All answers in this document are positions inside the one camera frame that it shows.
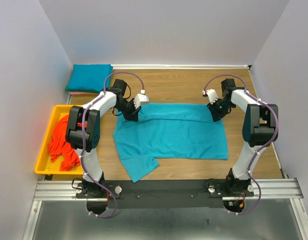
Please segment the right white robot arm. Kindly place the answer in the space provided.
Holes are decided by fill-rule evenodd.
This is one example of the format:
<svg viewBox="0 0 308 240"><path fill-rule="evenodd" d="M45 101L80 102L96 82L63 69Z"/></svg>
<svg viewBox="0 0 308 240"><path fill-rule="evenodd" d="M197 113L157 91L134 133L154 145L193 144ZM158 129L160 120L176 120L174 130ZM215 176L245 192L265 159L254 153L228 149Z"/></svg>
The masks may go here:
<svg viewBox="0 0 308 240"><path fill-rule="evenodd" d="M251 196L253 169L261 154L278 137L278 106L253 96L245 85L236 86L234 79L233 75L225 76L221 82L221 97L207 87L202 91L203 96L209 99L207 107L214 122L223 119L235 107L245 113L242 151L225 179L208 181L208 190L213 197L237 197L241 193Z"/></svg>

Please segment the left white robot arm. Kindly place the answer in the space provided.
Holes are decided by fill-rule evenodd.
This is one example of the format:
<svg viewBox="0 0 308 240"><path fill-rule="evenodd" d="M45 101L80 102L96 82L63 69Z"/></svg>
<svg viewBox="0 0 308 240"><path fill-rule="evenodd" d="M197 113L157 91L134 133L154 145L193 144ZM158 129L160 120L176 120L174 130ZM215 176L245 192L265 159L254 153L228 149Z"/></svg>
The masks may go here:
<svg viewBox="0 0 308 240"><path fill-rule="evenodd" d="M108 193L104 188L104 174L97 156L101 117L112 109L117 110L125 120L137 122L142 104L149 102L144 85L131 100L124 97L128 87L124 80L116 79L112 87L101 90L93 100L82 106L74 105L69 111L65 139L75 150L83 169L81 183L74 188L79 198L99 198Z"/></svg>

